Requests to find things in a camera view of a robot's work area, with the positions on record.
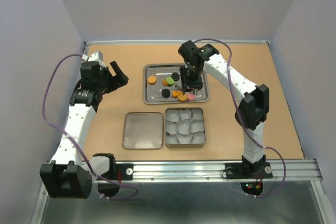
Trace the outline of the pink round cookie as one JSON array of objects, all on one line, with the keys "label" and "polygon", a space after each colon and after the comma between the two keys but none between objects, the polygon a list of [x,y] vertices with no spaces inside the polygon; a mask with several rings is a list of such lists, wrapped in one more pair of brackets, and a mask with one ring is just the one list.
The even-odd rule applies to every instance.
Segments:
[{"label": "pink round cookie", "polygon": [[192,93],[188,93],[188,94],[187,94],[187,99],[188,99],[188,100],[193,101],[193,100],[195,100],[195,98],[196,98],[196,95],[194,95],[194,94],[192,94]]}]

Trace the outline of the orange fish cookie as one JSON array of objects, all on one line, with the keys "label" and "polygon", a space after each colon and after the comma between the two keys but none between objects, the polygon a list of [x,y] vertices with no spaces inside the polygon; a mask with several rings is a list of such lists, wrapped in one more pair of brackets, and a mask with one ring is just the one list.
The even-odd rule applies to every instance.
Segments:
[{"label": "orange fish cookie", "polygon": [[180,94],[183,94],[183,91],[181,91],[181,90],[174,90],[172,92],[173,98],[177,98]]}]

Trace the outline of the black sandwich cookie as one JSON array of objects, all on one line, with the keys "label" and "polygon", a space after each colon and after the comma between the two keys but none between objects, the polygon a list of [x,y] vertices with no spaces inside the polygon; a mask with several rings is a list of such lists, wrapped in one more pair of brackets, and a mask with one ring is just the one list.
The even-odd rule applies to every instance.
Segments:
[{"label": "black sandwich cookie", "polygon": [[164,98],[168,98],[168,97],[171,95],[171,92],[170,92],[169,89],[162,89],[162,91],[161,91],[161,95],[162,95],[162,97],[164,97]]}]

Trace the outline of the metal tongs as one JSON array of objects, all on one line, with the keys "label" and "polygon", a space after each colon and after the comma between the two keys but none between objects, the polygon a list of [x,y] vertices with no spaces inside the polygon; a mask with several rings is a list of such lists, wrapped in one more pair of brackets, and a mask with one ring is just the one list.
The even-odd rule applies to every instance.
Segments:
[{"label": "metal tongs", "polygon": [[[183,91],[183,88],[177,84],[174,85],[174,87],[176,88],[176,90],[181,90]],[[188,93],[192,93],[194,95],[197,95],[198,90],[197,89],[186,89],[186,91],[183,91],[183,94],[188,94]]]}]

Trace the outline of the green round cookie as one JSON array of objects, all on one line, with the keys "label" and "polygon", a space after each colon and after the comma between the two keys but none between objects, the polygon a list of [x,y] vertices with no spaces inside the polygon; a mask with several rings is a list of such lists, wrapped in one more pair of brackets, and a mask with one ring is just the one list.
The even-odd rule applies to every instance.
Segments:
[{"label": "green round cookie", "polygon": [[174,84],[174,82],[175,82],[172,77],[167,77],[165,79],[165,81],[166,81],[166,83],[167,83],[168,86],[172,86]]}]

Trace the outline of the orange waffle cookie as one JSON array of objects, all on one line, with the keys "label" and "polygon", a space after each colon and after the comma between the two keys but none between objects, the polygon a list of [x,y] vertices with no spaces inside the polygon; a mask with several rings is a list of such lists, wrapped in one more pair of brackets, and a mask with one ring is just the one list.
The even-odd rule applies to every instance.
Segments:
[{"label": "orange waffle cookie", "polygon": [[177,98],[181,102],[187,101],[187,94],[180,93]]}]

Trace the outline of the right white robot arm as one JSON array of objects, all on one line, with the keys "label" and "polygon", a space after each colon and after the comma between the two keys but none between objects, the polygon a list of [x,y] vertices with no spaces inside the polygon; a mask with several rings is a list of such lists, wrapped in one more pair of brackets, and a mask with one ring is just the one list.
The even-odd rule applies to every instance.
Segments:
[{"label": "right white robot arm", "polygon": [[225,60],[211,44],[202,47],[189,40],[178,49],[185,66],[180,68],[183,92],[203,87],[201,75],[211,75],[230,91],[236,109],[235,119],[243,129],[244,151],[242,162],[227,168],[231,175],[253,177],[261,172],[266,162],[263,145],[264,122],[269,112],[269,88],[245,78]]}]

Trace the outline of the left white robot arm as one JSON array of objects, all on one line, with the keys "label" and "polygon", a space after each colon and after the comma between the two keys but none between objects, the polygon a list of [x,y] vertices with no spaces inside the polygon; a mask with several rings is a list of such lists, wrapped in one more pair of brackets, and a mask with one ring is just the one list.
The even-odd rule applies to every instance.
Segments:
[{"label": "left white robot arm", "polygon": [[115,74],[98,61],[83,62],[80,80],[71,94],[66,126],[49,164],[40,168],[40,177],[51,198],[89,197],[93,182],[103,176],[120,179],[116,159],[111,153],[98,153],[92,159],[83,156],[89,127],[97,114],[102,97],[125,86],[129,78],[115,61],[110,62]]}]

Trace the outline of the black round cookie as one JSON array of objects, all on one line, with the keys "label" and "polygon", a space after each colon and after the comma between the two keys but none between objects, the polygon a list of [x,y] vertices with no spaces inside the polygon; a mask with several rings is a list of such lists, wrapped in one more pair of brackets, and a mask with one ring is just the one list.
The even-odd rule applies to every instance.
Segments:
[{"label": "black round cookie", "polygon": [[179,81],[179,79],[180,79],[180,75],[179,75],[177,72],[174,72],[174,73],[172,73],[171,78],[172,78],[174,81]]}]

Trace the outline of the brown flower cookie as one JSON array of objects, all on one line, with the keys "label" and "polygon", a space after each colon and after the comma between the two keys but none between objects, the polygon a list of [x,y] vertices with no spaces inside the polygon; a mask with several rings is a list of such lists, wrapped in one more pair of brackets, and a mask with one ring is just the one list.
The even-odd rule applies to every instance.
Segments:
[{"label": "brown flower cookie", "polygon": [[167,81],[166,81],[165,79],[162,81],[162,84],[163,84],[164,86],[168,86],[168,83],[167,83]]}]

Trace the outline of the silver metal tray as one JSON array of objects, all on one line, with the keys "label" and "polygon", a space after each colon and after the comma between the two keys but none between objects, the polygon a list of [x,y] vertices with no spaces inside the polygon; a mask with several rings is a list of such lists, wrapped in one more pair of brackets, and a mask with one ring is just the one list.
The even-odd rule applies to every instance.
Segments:
[{"label": "silver metal tray", "polygon": [[[175,84],[181,86],[181,79],[175,81],[172,86],[164,86],[162,81],[167,77],[171,77],[172,73],[179,72],[180,67],[183,67],[183,63],[163,63],[163,64],[149,64],[143,68],[143,88],[142,96],[143,102],[147,105],[154,104],[178,104],[182,103],[178,98],[173,98],[172,92],[176,90]],[[148,84],[148,77],[155,76],[157,82],[154,85]],[[171,95],[168,98],[164,98],[161,95],[162,89],[169,89]]]}]

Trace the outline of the orange round cookie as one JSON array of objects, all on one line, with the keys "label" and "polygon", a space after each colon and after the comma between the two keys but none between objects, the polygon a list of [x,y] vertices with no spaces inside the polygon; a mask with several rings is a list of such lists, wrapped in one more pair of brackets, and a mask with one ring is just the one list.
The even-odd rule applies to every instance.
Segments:
[{"label": "orange round cookie", "polygon": [[157,82],[157,78],[155,76],[149,76],[147,81],[148,81],[148,84],[154,85]]}]

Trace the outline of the square tin lid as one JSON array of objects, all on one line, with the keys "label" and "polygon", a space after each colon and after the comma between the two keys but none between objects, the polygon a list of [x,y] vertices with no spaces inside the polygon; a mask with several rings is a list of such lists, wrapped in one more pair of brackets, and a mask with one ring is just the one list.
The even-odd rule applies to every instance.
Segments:
[{"label": "square tin lid", "polygon": [[123,147],[126,150],[158,150],[163,145],[163,115],[133,112],[125,116]]}]

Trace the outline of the square cookie tin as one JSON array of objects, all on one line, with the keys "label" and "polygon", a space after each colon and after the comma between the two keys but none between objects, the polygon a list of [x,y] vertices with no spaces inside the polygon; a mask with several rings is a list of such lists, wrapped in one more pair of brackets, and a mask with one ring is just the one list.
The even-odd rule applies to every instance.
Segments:
[{"label": "square cookie tin", "polygon": [[164,121],[167,148],[202,148],[206,143],[202,108],[168,108]]}]

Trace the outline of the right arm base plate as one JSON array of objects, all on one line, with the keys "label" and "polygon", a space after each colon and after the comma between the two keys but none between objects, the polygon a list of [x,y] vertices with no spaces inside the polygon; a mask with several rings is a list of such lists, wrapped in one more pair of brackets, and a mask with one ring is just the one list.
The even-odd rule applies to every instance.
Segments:
[{"label": "right arm base plate", "polygon": [[247,163],[225,163],[224,174],[227,179],[271,179],[272,172],[267,173],[265,168],[270,164],[268,162],[254,166]]}]

